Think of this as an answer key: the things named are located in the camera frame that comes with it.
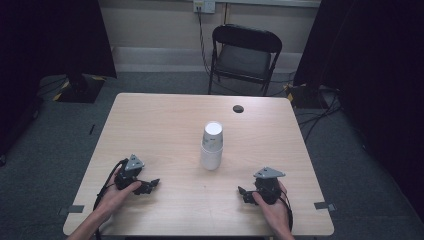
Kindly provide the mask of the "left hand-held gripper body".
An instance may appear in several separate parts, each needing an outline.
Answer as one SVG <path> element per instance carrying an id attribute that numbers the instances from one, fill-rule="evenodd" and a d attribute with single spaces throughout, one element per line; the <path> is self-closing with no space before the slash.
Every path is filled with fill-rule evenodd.
<path id="1" fill-rule="evenodd" d="M 119 190 L 125 189 L 133 182 L 137 181 L 139 173 L 144 168 L 144 162 L 136 155 L 132 154 L 122 162 L 122 166 L 115 177 L 115 185 Z"/>

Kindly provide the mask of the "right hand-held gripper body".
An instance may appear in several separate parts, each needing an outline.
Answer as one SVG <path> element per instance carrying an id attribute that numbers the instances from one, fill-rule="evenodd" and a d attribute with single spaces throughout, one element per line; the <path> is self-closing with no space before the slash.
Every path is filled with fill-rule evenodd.
<path id="1" fill-rule="evenodd" d="M 273 205 L 280 198 L 282 190 L 278 178 L 284 176 L 283 172 L 270 167 L 264 167 L 254 174 L 256 191 L 268 205 Z"/>

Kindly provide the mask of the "person's right hand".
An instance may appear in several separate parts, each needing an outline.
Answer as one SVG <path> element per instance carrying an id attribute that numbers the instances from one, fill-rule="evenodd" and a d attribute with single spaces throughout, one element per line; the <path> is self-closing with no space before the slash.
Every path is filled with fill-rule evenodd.
<path id="1" fill-rule="evenodd" d="M 254 192 L 253 198 L 275 234 L 290 233 L 287 189 L 282 183 L 279 183 L 279 187 L 282 191 L 280 199 L 272 205 L 267 204 L 259 193 Z"/>

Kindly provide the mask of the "person's left hand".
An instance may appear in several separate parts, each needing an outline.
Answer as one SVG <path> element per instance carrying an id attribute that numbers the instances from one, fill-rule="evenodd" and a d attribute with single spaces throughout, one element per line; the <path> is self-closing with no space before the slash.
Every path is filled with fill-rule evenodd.
<path id="1" fill-rule="evenodd" d="M 102 200 L 96 208 L 103 221 L 108 220 L 111 215 L 123 204 L 124 200 L 141 186 L 140 181 L 133 182 L 125 189 L 119 190 L 115 186 L 109 187 Z"/>

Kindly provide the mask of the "white paper cup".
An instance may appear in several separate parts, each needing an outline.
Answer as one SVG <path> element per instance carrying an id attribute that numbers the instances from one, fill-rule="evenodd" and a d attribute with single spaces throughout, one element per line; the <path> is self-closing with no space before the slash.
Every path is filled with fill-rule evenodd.
<path id="1" fill-rule="evenodd" d="M 201 165 L 209 171 L 216 170 L 221 165 L 222 153 L 222 146 L 220 146 L 218 149 L 209 149 L 205 146 L 201 146 Z"/>
<path id="2" fill-rule="evenodd" d="M 205 125 L 202 146 L 209 152 L 216 152 L 223 148 L 223 126 L 221 123 L 211 121 Z"/>

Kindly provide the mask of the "grey tape strip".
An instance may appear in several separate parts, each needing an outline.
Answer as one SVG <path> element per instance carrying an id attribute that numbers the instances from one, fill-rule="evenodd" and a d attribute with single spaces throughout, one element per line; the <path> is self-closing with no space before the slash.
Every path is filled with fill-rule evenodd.
<path id="1" fill-rule="evenodd" d="M 326 203 L 326 202 L 315 202 L 314 203 L 315 209 L 327 209 L 329 212 L 336 211 L 337 207 L 333 203 Z"/>
<path id="2" fill-rule="evenodd" d="M 83 205 L 71 205 L 68 207 L 60 208 L 58 214 L 60 216 L 67 216 L 69 213 L 82 213 L 84 210 Z"/>

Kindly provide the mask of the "black folding chair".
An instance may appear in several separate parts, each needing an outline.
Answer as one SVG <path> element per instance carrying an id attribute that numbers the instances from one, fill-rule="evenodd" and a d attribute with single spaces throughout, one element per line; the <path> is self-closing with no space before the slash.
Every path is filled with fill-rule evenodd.
<path id="1" fill-rule="evenodd" d="M 260 84 L 266 95 L 282 51 L 280 38 L 266 30 L 223 24 L 212 32 L 213 51 L 208 93 L 221 76 Z"/>

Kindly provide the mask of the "dark curtain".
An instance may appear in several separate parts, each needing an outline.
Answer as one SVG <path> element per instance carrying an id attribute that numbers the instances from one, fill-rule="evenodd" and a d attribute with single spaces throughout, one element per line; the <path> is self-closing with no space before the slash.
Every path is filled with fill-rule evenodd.
<path id="1" fill-rule="evenodd" d="M 321 0 L 294 83 L 339 90 L 424 222 L 424 0 Z"/>
<path id="2" fill-rule="evenodd" d="M 114 77 L 99 0 L 0 0 L 0 166 L 52 75 Z"/>

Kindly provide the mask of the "white wall socket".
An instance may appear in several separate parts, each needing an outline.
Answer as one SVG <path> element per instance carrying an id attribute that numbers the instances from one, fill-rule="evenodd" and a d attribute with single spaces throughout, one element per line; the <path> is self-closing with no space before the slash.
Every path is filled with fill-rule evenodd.
<path id="1" fill-rule="evenodd" d="M 214 0 L 193 0 L 194 13 L 214 14 L 216 2 Z"/>

